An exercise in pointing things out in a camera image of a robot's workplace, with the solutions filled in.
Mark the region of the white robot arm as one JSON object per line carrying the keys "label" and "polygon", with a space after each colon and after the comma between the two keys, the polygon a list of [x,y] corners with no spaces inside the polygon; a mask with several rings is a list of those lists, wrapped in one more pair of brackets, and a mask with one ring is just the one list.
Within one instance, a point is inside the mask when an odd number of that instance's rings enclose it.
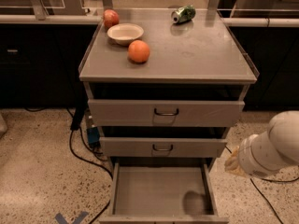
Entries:
{"label": "white robot arm", "polygon": [[261,134],[242,141],[224,163],[227,173],[260,179],[299,165],[299,111],[275,115]]}

